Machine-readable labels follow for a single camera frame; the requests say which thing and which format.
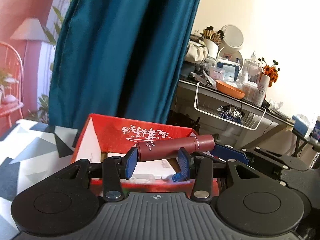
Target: metal screw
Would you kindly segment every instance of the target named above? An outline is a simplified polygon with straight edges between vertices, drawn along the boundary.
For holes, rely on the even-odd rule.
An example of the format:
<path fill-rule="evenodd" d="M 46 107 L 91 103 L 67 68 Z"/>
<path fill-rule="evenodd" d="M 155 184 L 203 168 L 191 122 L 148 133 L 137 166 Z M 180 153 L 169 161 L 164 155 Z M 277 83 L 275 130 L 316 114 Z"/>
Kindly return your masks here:
<path fill-rule="evenodd" d="M 118 198 L 121 198 L 121 193 L 116 190 L 110 190 L 106 193 L 106 197 L 109 199 L 116 200 Z"/>
<path fill-rule="evenodd" d="M 204 190 L 198 190 L 193 194 L 196 198 L 207 198 L 210 194 Z"/>

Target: chair seat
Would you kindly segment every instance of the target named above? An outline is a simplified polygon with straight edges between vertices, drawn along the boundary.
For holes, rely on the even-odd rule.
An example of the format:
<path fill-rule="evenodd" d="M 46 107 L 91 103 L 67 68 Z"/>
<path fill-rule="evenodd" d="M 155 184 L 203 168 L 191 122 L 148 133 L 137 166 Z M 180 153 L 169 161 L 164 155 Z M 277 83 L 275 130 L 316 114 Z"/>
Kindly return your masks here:
<path fill-rule="evenodd" d="M 20 101 L 16 101 L 14 103 L 9 104 L 1 104 L 0 106 L 0 117 L 7 116 L 11 114 L 14 111 L 17 111 L 18 109 L 23 107 L 23 103 Z"/>

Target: orange bowl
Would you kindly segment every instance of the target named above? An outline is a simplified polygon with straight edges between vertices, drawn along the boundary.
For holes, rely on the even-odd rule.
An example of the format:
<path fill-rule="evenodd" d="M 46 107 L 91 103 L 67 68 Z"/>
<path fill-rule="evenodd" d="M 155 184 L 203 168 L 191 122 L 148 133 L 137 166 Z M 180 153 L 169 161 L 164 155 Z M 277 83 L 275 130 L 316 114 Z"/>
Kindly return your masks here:
<path fill-rule="evenodd" d="M 242 90 L 230 86 L 220 80 L 216 80 L 216 87 L 220 92 L 225 93 L 233 98 L 242 99 L 245 96 L 245 93 Z"/>

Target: crosshair symbol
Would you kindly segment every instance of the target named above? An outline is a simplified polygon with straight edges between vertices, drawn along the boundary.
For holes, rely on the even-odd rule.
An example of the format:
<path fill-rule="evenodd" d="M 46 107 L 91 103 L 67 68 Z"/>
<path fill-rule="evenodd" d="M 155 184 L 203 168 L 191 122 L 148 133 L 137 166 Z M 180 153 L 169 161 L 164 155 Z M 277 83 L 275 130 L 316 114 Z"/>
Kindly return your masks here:
<path fill-rule="evenodd" d="M 156 195 L 153 195 L 152 196 L 154 199 L 156 199 L 156 200 L 158 200 L 158 199 L 160 199 L 160 198 L 162 198 L 160 195 L 158 195 L 158 194 L 156 194 Z"/>

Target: teal curtain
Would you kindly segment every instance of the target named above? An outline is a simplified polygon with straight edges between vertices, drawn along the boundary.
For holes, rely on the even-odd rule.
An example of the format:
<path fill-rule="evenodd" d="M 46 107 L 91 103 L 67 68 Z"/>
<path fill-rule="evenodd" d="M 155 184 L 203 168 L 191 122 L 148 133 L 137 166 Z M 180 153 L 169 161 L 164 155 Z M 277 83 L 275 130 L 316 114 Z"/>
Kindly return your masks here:
<path fill-rule="evenodd" d="M 51 125 L 90 113 L 164 123 L 199 0 L 72 0 L 58 39 Z"/>

